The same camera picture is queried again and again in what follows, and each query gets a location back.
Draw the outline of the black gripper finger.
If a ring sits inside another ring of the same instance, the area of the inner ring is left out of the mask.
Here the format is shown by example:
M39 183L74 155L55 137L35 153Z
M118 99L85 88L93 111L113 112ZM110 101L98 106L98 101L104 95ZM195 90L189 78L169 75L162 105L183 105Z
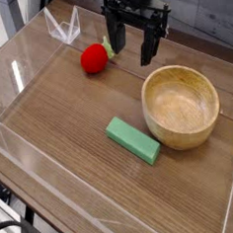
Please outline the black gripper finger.
M109 11L106 13L106 23L108 27L108 36L110 37L111 41L111 47L113 48L115 54L119 54L125 45L125 24L116 14Z
M141 65L146 66L152 61L152 57L157 53L161 33L151 24L146 25L143 33L144 41L141 45L140 59Z

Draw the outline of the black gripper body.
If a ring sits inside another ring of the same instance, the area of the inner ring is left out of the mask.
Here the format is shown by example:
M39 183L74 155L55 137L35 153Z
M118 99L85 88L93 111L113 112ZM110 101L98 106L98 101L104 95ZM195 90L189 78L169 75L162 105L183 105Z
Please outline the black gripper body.
M162 0L104 0L103 15L112 12L125 24L144 30L147 24L155 26L164 38L168 33L171 7Z

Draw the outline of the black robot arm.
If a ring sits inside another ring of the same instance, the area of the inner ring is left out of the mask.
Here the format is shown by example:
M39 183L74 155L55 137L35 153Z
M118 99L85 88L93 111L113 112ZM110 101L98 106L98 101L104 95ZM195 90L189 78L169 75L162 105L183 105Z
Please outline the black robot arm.
M171 8L161 0L104 0L108 36L115 54L125 46L125 26L135 27L144 33L141 44L141 65L148 65L158 52L160 38L168 33L168 16Z

